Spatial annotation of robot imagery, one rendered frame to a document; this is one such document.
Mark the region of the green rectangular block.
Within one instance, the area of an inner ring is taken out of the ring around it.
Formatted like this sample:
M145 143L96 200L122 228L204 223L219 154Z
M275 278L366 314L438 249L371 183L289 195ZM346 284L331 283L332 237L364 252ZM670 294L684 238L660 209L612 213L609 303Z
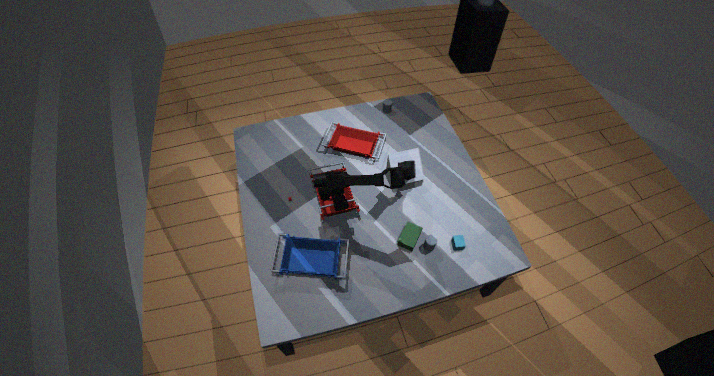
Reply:
M423 227L408 222L396 245L413 252L422 229Z

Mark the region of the small light blue block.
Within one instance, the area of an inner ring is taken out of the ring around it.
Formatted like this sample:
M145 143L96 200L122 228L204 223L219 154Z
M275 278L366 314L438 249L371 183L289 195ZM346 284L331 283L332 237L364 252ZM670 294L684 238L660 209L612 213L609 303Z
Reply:
M464 240L464 235L453 235L451 238L453 251L463 250L466 247Z

